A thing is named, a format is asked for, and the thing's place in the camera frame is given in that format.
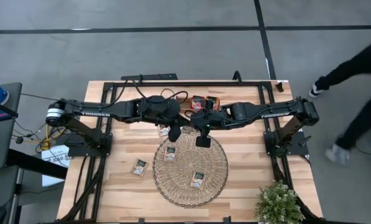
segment green plant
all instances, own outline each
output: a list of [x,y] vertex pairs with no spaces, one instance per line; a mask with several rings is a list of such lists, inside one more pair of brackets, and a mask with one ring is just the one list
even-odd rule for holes
[[296,224],[303,218],[300,206],[296,204],[296,193],[282,181],[264,189],[260,188],[255,214],[259,221],[270,224]]

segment shoe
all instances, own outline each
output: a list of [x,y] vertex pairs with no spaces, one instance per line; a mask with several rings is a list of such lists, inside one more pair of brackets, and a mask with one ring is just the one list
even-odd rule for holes
[[319,90],[315,83],[312,85],[312,89],[309,91],[309,96],[312,98],[317,98],[324,90]]
[[326,157],[333,163],[345,166],[349,160],[350,151],[334,144],[332,148],[326,149]]

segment black pants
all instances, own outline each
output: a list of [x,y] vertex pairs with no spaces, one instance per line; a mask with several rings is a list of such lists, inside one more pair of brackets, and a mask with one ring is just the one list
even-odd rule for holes
[[[340,64],[325,77],[321,77],[315,85],[319,90],[328,90],[330,86],[337,85],[344,80],[361,73],[371,73],[371,45],[352,59]],[[337,139],[336,144],[349,150],[354,147],[357,140],[370,129],[371,99],[362,108],[358,116],[351,122],[345,133]]]

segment woven placemat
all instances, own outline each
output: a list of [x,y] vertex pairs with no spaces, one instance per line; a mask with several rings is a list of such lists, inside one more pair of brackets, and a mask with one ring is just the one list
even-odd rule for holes
[[[211,147],[195,145],[196,131],[182,131],[176,142],[164,140],[153,159],[153,178],[160,193],[171,203],[197,207],[216,198],[228,177],[228,160],[221,145],[211,136]],[[175,147],[176,162],[164,161],[167,147]],[[204,173],[203,189],[191,187],[195,172]]]

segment small package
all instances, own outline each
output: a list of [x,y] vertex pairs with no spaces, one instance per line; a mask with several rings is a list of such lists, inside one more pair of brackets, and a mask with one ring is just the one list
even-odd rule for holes
[[219,110],[220,99],[218,97],[206,96],[206,100],[213,102],[213,110]]
[[203,109],[202,102],[204,101],[203,96],[192,96],[191,109]]
[[192,176],[191,187],[202,190],[203,189],[203,183],[204,183],[204,173],[194,172],[193,176]]
[[170,127],[169,126],[165,127],[164,125],[159,124],[158,125],[159,137],[168,136],[169,130],[170,130]]
[[140,159],[135,160],[135,164],[133,168],[131,169],[131,173],[135,175],[139,175],[140,177],[143,177],[145,174],[145,171],[147,170],[148,162],[144,162]]
[[164,161],[175,162],[175,148],[174,147],[167,146],[166,151],[165,151]]

